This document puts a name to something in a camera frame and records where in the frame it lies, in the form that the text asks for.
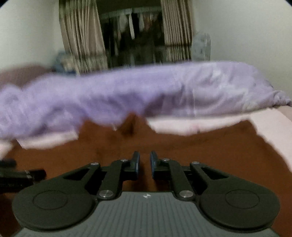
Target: ribbed gray surface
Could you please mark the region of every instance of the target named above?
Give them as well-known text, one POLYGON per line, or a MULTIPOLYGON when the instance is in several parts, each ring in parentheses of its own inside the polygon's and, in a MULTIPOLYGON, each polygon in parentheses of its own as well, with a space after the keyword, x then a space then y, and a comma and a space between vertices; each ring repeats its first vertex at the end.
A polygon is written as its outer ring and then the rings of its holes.
POLYGON ((271 229, 257 233, 232 233, 209 223, 191 202, 172 193, 123 192, 102 201, 84 222, 58 232, 22 229, 16 237, 278 237, 271 229))

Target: bed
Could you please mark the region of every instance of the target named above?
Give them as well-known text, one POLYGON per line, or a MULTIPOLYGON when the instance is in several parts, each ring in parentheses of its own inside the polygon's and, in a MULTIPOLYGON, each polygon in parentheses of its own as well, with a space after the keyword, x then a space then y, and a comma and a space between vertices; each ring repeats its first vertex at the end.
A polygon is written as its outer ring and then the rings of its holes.
POLYGON ((147 67, 143 67, 142 72, 133 70, 131 77, 127 70, 97 73, 94 79, 91 78, 93 75, 88 75, 82 78, 83 81, 73 76, 50 74, 39 78, 36 83, 28 83, 21 90, 8 87, 4 92, 9 96, 0 93, 0 100, 6 102, 4 108, 0 108, 0 115, 8 110, 11 112, 10 120, 6 120, 6 123, 0 116, 0 136, 3 138, 0 142, 0 158, 12 148, 9 142, 11 139, 17 139, 25 149, 52 148, 78 139, 76 128, 83 123, 84 118, 115 129, 129 112, 134 111, 145 116, 157 133, 178 135, 203 133, 249 120, 292 171, 291 100, 284 92, 274 90, 251 66, 236 62, 202 65, 196 69, 195 78, 204 78, 198 84, 192 84, 194 68, 191 65, 185 71, 172 71, 171 75, 175 75, 173 80, 169 80, 167 74, 170 70, 160 70, 156 66, 152 72, 147 67), (148 75, 143 77, 144 80, 134 81, 146 73, 148 75), (98 86, 100 88, 97 92, 88 90, 98 86), (201 93, 200 96, 194 93, 194 88, 201 88, 196 90, 201 93))

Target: lavender cloth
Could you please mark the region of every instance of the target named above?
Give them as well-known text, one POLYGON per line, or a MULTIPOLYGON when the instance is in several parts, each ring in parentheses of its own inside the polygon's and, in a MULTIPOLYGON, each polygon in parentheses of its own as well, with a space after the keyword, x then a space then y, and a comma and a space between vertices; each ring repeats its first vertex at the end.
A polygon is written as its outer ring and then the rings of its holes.
POLYGON ((182 63, 116 69, 81 77, 47 74, 0 91, 0 138, 78 129, 85 119, 119 124, 144 116, 209 116, 291 105, 253 66, 182 63))

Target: white wall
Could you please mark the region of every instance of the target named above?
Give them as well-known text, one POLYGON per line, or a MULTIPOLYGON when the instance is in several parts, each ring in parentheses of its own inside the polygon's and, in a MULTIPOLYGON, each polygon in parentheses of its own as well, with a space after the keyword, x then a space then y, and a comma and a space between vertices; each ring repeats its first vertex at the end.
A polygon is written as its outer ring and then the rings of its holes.
POLYGON ((292 97, 292 7, 285 0, 193 0, 197 31, 211 37, 211 60, 260 69, 292 97))
POLYGON ((0 70, 55 57, 53 6, 56 0, 8 0, 0 8, 0 70))
POLYGON ((53 35, 54 35, 54 51, 57 54, 59 51, 65 50, 59 22, 59 1, 55 2, 53 9, 53 35))

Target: white sheet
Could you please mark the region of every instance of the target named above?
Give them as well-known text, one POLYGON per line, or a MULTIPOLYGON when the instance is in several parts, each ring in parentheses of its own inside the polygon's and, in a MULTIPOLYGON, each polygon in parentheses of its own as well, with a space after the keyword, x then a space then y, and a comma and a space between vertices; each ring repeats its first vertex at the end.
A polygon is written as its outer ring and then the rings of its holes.
MULTIPOLYGON (((250 114, 242 114, 212 118, 149 118, 149 125, 159 133, 172 133, 179 135, 194 134, 198 131, 205 132, 213 129, 230 126, 241 120, 250 120, 261 135, 284 158, 292 171, 292 121, 277 109, 265 109, 250 114)), ((69 140, 77 139, 75 132, 53 133, 41 137, 19 140, 24 148, 45 149, 63 144, 69 140)), ((0 157, 3 157, 11 145, 0 142, 0 157)))

